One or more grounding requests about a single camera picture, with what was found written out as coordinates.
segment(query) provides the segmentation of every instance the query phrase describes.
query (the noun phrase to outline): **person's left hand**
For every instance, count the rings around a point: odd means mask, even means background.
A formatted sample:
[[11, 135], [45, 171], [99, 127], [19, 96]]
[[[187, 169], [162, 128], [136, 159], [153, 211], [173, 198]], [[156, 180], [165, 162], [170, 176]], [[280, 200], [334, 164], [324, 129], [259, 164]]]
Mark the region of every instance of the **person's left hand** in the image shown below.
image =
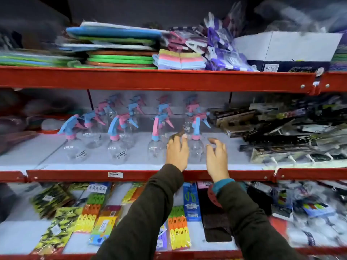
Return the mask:
[[182, 144], [179, 136], [175, 136], [174, 139], [170, 139], [166, 150], [165, 164], [172, 164], [184, 171], [187, 168], [189, 157], [189, 148], [187, 135], [182, 136]]

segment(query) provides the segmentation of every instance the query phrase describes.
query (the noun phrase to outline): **blue tray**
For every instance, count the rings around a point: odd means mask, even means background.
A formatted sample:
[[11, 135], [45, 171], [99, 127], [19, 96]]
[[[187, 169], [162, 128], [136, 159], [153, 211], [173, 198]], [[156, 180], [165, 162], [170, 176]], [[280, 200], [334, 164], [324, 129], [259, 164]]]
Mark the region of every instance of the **blue tray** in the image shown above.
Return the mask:
[[142, 38], [142, 39], [160, 39], [161, 33], [155, 29], [122, 29], [113, 27], [93, 27], [80, 26], [68, 27], [66, 32], [70, 36], [93, 36], [93, 37], [121, 37], [121, 38]]

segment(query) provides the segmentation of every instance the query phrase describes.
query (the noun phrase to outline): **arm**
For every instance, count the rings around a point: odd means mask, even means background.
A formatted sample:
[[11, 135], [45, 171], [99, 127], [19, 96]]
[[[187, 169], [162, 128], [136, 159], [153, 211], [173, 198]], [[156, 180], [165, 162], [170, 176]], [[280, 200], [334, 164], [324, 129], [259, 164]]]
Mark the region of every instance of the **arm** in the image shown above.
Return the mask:
[[187, 139], [182, 139], [182, 148], [179, 137], [169, 141], [166, 165], [147, 181], [92, 260], [154, 258], [160, 227], [171, 212], [174, 193], [184, 181], [182, 171], [187, 167], [188, 154]]
[[213, 191], [228, 214], [230, 226], [244, 259], [299, 259], [299, 255], [270, 224], [264, 211], [242, 190], [228, 172], [225, 144], [209, 139], [216, 149], [207, 145], [207, 170], [215, 185]]

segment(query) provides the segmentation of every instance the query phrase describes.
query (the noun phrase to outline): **cardboard box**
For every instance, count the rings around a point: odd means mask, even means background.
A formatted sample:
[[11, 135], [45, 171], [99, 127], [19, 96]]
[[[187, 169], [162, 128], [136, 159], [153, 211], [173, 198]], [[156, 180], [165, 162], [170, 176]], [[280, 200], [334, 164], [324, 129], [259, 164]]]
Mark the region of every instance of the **cardboard box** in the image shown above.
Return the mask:
[[340, 42], [340, 33], [272, 31], [234, 39], [250, 65], [262, 72], [323, 74]]

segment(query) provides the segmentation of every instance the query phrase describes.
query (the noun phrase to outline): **blue packaging card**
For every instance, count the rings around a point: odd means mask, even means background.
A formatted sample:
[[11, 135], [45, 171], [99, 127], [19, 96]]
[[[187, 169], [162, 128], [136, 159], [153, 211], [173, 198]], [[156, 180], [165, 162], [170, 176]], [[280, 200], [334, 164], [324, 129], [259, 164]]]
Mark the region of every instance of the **blue packaging card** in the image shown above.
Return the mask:
[[200, 222], [201, 212], [196, 183], [183, 184], [184, 214], [188, 222]]

